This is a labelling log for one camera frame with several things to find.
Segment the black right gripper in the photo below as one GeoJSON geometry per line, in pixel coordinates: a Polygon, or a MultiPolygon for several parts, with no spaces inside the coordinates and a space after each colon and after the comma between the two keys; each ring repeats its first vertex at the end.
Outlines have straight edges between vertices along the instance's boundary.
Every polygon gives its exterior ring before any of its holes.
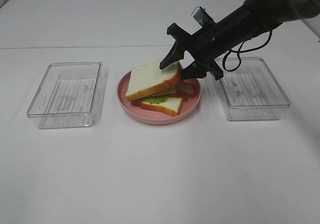
{"type": "Polygon", "coordinates": [[[201,27],[194,34],[189,34],[176,23],[167,28],[167,34],[175,39],[172,48],[160,62],[161,70],[171,64],[183,60],[188,52],[194,61],[181,70],[181,81],[203,79],[207,72],[216,80],[224,76],[224,72],[215,62],[223,53],[252,37],[255,32],[255,16],[241,6],[214,26],[201,27]]]}

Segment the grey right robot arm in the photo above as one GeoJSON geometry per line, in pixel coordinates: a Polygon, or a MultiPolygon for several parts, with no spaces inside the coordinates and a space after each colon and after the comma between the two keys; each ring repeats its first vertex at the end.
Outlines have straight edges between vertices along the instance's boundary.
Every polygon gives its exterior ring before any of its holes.
{"type": "Polygon", "coordinates": [[[230,53],[240,55],[242,49],[234,50],[261,34],[271,34],[285,22],[314,18],[320,13],[320,0],[245,0],[241,7],[215,22],[204,8],[197,6],[193,18],[200,24],[194,34],[189,34],[177,24],[167,28],[175,42],[160,62],[162,70],[184,59],[188,52],[194,61],[182,70],[182,80],[205,78],[211,73],[216,80],[223,78],[226,60],[230,53]]]}

